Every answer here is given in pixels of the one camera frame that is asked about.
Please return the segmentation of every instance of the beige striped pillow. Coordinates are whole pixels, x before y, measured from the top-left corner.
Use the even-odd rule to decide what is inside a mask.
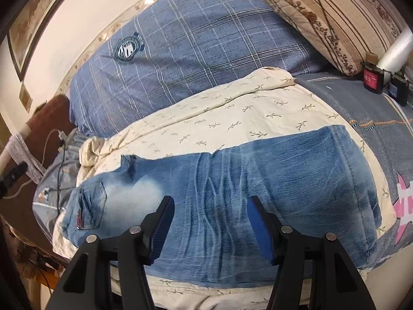
[[[346,75],[361,72],[366,51],[380,58],[405,26],[390,0],[264,1]]]

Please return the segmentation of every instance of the jeans pocket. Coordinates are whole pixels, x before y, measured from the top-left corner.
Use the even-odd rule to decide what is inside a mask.
[[[77,229],[95,229],[99,227],[106,198],[106,191],[101,182],[79,188]]]

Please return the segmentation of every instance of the brown bottle cap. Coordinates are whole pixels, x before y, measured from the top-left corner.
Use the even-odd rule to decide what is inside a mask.
[[[375,53],[366,51],[366,62],[377,65],[379,63],[379,57]]]

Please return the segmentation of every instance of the blue plaid bedding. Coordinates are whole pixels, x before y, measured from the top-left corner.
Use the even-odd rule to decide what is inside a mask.
[[[263,0],[158,0],[117,31],[70,85],[86,135],[129,124],[263,66],[296,76],[327,61]]]

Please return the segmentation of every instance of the blue label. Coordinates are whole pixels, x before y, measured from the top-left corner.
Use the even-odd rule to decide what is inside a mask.
[[[394,86],[391,82],[389,82],[389,93],[397,98],[397,86]]]
[[[118,62],[130,62],[137,52],[143,51],[145,44],[142,36],[139,33],[134,33],[133,36],[123,38],[114,49],[114,58]]]

